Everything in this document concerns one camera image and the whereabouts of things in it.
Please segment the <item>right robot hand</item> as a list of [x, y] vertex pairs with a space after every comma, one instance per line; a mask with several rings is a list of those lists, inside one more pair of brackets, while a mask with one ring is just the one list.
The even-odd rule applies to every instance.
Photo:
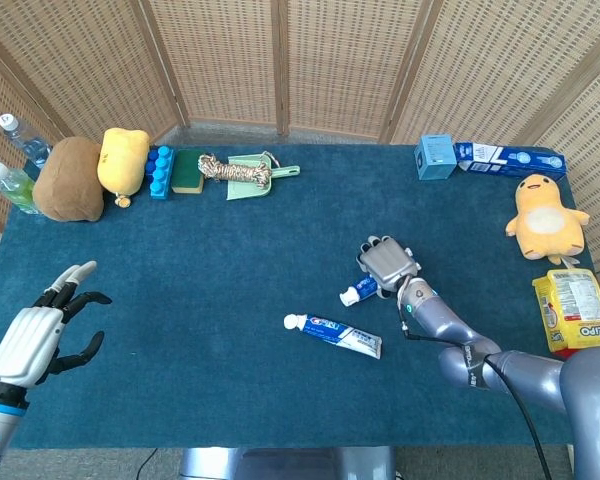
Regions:
[[360, 246], [356, 261], [361, 270], [377, 284], [376, 294], [387, 299], [398, 291], [407, 277], [415, 277], [421, 265], [408, 247], [402, 247], [393, 237], [371, 235]]

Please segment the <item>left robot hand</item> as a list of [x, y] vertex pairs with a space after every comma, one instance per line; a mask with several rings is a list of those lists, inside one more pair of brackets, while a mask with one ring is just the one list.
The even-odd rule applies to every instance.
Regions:
[[76, 293], [96, 268], [94, 260], [70, 266], [32, 306], [18, 312], [0, 342], [0, 383], [31, 389], [50, 375], [86, 365], [99, 352], [102, 331], [96, 332], [81, 352], [59, 355], [59, 343], [71, 319], [89, 303], [112, 302], [101, 292]]

